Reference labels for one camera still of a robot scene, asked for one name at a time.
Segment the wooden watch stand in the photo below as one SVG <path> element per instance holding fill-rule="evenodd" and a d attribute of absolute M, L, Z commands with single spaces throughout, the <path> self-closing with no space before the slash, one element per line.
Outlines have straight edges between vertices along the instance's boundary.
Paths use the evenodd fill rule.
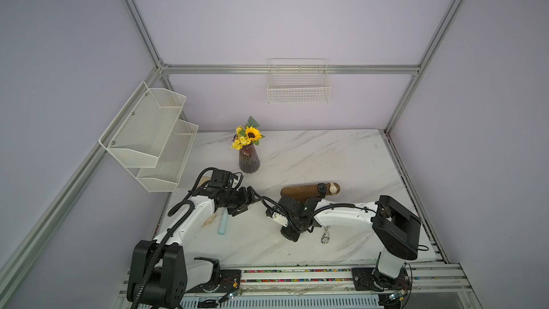
<path fill-rule="evenodd" d="M 298 202 L 302 203 L 304 203 L 307 199 L 313 197 L 325 198 L 327 196 L 331 196 L 329 190 L 325 195 L 319 194 L 317 191 L 318 184 L 283 187 L 283 189 L 281 189 L 280 191 L 280 195 L 282 197 L 288 196 L 294 198 Z"/>

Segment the black wrist watch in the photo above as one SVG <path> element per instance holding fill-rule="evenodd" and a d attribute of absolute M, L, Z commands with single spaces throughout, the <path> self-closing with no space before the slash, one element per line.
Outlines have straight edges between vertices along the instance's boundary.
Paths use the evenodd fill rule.
<path fill-rule="evenodd" d="M 325 183 L 320 183 L 317 185 L 317 191 L 321 195 L 325 195 L 328 192 L 328 186 Z"/>

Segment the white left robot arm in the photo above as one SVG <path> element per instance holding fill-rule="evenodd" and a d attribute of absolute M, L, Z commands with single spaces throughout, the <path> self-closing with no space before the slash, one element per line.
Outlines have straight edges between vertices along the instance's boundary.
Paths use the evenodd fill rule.
<path fill-rule="evenodd" d="M 210 293 L 220 287 L 219 260 L 187 257 L 184 247 L 218 209 L 236 216 L 258 202 L 255 191 L 242 187 L 242 181 L 242 173 L 204 169 L 184 199 L 168 211 L 174 223 L 154 239 L 137 243 L 127 287 L 132 308 L 177 308 L 189 290 L 199 288 Z"/>

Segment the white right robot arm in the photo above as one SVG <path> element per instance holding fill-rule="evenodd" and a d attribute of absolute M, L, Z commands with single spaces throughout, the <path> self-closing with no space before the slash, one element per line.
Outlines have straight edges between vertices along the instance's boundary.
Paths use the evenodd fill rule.
<path fill-rule="evenodd" d="M 387 195 L 370 203 L 336 203 L 324 197 L 312 197 L 301 203 L 284 195 L 278 202 L 263 200 L 262 204 L 266 216 L 281 226 L 280 233 L 295 243 L 316 227 L 345 227 L 373 233 L 382 250 L 374 267 L 353 270 L 354 284 L 359 290 L 409 294 L 412 273 L 407 272 L 407 264 L 417 260 L 420 251 L 429 250 L 420 244 L 420 218 Z"/>

